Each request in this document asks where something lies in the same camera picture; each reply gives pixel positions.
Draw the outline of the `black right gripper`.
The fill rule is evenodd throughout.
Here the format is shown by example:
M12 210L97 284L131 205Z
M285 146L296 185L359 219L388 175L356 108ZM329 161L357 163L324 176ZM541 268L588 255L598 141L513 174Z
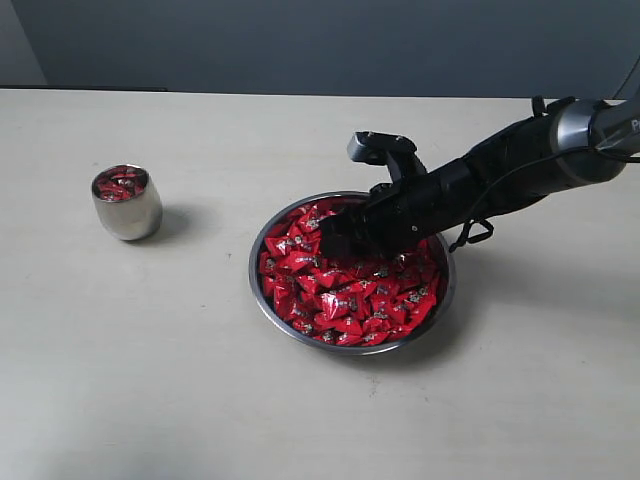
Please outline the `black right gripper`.
M325 258L363 258L370 249L395 254L468 217L475 201L475 178L464 160L455 159L431 172L417 159L390 160L387 169L389 186L373 188L365 204L353 212L320 221L320 251Z

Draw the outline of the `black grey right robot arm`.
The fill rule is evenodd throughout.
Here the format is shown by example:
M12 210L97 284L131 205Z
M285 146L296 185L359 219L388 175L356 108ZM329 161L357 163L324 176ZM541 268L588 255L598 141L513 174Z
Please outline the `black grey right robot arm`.
M459 227L449 248L455 251L490 238L492 217L552 193L608 182L638 162L639 99L611 105L535 97L530 117L433 171L400 135L359 131L347 151L354 162L386 167L391 180L372 187L366 201L321 221L326 257L395 255Z

